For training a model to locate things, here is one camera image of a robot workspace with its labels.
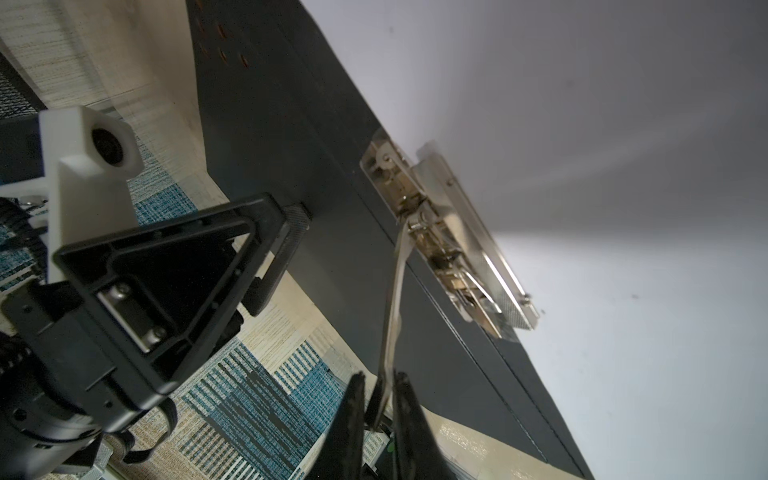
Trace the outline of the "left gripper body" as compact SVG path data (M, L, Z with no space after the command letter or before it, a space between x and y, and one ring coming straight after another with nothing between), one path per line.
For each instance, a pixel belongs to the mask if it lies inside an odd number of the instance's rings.
M243 324L232 299L131 277L96 290L28 282L2 311L55 395L108 432L160 405Z

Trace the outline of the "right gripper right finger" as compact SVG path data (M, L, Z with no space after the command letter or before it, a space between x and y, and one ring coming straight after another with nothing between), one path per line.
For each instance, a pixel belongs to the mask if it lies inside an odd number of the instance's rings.
M393 383L395 472L398 479L455 479L405 372Z

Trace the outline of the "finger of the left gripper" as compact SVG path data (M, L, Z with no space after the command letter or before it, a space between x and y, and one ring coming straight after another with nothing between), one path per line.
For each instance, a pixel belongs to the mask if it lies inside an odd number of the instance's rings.
M116 372L168 395L238 330L239 305L264 310L310 222L302 204L258 194L68 245L53 260L117 347Z

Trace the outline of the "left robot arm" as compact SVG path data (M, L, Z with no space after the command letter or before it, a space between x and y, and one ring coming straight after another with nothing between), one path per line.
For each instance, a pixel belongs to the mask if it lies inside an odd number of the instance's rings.
M307 232L301 204L250 198L60 248L58 282L29 281L2 312L1 475L88 469L107 434L172 393L259 313Z

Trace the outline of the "orange black file folder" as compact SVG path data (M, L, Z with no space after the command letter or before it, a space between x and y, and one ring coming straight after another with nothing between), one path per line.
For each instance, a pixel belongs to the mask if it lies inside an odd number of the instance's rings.
M360 162L380 124L297 1L187 5L207 170L231 199L302 204L289 273L376 369L397 224ZM521 344L464 321L409 258L395 365L422 405L581 478L591 470Z

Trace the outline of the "silver folder clip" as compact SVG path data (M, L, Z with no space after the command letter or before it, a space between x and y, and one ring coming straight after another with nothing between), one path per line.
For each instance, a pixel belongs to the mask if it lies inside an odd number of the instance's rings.
M493 338L512 341L516 330L535 329L540 315L441 154L428 149L426 158L411 165L378 130L360 166L398 224L378 379L365 412L368 428L378 430L393 396L403 284L413 252L426 261L460 316Z

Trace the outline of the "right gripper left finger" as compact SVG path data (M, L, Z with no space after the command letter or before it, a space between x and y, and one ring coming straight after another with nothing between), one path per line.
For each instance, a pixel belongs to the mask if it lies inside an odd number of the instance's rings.
M354 374L306 479L358 480L362 470L365 375Z

